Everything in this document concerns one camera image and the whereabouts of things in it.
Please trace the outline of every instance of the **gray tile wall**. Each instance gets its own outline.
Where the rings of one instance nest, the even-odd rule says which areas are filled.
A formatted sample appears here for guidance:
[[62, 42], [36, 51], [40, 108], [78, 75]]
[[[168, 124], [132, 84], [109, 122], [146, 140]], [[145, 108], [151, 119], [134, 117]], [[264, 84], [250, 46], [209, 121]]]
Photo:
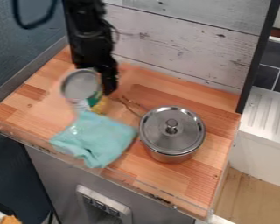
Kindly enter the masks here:
[[267, 44], [254, 85], [280, 92], [280, 43]]

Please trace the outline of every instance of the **wooden wall panel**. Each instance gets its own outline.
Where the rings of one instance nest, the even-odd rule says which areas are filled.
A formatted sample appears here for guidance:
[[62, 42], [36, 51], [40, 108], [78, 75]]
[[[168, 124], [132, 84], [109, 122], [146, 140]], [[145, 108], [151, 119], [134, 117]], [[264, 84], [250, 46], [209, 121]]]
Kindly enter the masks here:
[[141, 11], [259, 35], [270, 0], [106, 0]]
[[120, 32], [115, 54], [122, 59], [215, 88], [242, 89], [257, 36], [114, 5], [107, 10]]

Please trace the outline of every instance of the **floor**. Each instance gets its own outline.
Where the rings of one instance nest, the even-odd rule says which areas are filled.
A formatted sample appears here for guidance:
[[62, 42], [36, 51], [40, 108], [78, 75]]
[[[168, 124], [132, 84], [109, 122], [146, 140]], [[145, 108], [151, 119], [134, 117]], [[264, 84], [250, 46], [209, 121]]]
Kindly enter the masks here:
[[236, 224], [280, 224], [280, 186], [229, 168], [215, 214]]

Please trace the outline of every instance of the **can lid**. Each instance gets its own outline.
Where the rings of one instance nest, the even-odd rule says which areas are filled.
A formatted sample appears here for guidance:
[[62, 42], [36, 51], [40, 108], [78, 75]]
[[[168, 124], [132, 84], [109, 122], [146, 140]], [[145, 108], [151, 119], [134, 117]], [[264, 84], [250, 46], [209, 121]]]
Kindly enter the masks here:
[[70, 73], [62, 83], [61, 91], [66, 98], [86, 99], [100, 89], [98, 76], [93, 69], [78, 69]]
[[166, 155], [195, 151], [205, 139], [206, 129], [192, 111], [177, 106], [155, 108], [140, 122], [140, 137], [152, 150]]

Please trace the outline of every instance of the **lid knob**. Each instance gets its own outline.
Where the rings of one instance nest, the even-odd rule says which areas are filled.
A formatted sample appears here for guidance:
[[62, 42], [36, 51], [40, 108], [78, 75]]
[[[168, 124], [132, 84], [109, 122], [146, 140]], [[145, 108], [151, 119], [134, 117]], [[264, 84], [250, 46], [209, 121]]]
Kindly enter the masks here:
[[177, 120], [169, 119], [169, 120], [166, 121], [166, 125], [167, 125], [166, 132], [168, 134], [173, 135], [173, 134], [176, 134], [178, 132], [177, 127], [178, 127], [179, 123], [178, 123]]

